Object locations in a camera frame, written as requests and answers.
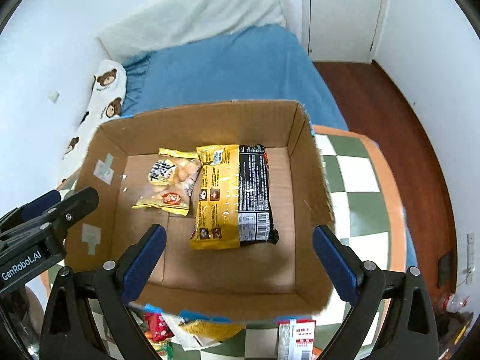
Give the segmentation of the red small snack packet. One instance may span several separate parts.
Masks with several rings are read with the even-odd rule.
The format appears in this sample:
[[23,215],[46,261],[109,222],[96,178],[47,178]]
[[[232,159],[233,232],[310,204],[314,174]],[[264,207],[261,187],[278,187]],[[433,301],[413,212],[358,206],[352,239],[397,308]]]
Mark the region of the red small snack packet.
[[144,320],[147,325],[145,336],[154,343],[168,341],[174,334],[160,314],[145,313]]

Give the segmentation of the red white spicy strip packet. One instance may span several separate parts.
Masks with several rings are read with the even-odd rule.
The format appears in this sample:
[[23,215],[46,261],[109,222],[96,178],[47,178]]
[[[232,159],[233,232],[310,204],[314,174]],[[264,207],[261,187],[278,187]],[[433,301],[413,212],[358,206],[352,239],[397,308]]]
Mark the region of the red white spicy strip packet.
[[313,355],[316,321],[290,319],[278,323],[277,359],[310,360]]

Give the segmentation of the yellow Haidilao snack packet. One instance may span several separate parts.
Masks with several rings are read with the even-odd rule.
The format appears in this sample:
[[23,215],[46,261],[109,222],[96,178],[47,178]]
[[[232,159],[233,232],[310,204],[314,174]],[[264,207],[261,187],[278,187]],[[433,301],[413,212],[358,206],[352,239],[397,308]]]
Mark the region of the yellow Haidilao snack packet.
[[208,320],[191,320],[182,322],[179,327],[185,332],[214,341],[226,341],[236,336],[246,325],[233,322],[213,322]]

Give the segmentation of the small yellow biscuit packet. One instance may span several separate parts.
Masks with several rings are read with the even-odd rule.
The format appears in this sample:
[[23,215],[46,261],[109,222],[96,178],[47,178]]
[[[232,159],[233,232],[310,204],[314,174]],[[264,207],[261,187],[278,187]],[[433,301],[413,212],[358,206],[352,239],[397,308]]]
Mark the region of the small yellow biscuit packet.
[[201,167],[195,151],[159,148],[158,158],[147,174],[148,183],[132,209],[159,209],[187,216]]

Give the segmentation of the white teddy bear pillow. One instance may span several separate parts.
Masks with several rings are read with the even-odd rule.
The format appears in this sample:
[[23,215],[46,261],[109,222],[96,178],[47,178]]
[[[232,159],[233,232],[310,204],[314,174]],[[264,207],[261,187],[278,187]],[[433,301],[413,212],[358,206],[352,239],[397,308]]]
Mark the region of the white teddy bear pillow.
[[94,74],[94,83],[86,112],[69,141],[59,171],[62,183],[74,174],[86,157],[89,142],[98,127],[110,119],[119,119],[126,93],[127,74],[123,66],[104,59]]

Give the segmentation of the yellow black noodle packet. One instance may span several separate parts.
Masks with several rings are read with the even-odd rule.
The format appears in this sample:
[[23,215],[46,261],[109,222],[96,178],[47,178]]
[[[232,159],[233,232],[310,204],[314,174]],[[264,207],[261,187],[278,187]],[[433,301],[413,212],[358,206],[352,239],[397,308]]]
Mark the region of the yellow black noodle packet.
[[202,168],[190,247],[227,250],[277,244],[265,147],[205,145],[196,150]]

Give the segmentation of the open cardboard milk box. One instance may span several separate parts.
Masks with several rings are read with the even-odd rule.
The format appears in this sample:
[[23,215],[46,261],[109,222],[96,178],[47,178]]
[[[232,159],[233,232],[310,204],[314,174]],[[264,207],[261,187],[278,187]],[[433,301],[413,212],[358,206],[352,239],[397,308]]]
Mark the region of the open cardboard milk box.
[[332,225],[310,120],[295,101],[179,106],[101,124],[76,186],[97,209],[68,233],[76,271],[117,260],[153,224],[162,255],[139,301],[189,319],[315,314],[333,291],[313,247]]

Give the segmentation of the blue bed sheet mattress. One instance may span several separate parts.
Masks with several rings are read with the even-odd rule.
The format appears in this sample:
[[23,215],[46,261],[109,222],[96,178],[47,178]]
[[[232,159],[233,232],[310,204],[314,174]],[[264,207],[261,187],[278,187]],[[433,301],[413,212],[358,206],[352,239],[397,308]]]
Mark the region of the blue bed sheet mattress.
[[276,24],[142,53],[124,69],[123,116],[197,103],[280,99],[303,104],[315,125],[347,129],[297,37]]

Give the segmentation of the white fluffy blanket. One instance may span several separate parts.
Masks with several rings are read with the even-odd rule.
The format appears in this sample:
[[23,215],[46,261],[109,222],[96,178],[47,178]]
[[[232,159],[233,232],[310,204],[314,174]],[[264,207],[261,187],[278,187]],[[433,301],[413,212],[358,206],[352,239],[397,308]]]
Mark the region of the white fluffy blanket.
[[289,0],[160,0],[111,24],[98,36],[111,59],[176,47],[250,27],[287,26]]

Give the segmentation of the white door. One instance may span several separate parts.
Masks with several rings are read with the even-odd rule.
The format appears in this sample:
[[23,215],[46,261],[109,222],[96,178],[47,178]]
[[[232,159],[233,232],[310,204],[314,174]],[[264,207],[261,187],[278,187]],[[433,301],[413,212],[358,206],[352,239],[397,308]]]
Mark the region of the white door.
[[304,0],[304,48],[314,62],[371,63],[388,0]]

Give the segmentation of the white wall switch plate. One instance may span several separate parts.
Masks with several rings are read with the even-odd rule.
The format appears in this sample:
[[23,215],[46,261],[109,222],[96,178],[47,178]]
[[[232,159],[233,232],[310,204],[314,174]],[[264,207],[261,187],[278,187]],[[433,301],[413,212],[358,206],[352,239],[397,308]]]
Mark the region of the white wall switch plate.
[[475,271],[475,234],[470,232],[467,235],[467,268],[465,273],[465,283],[473,282],[473,272]]

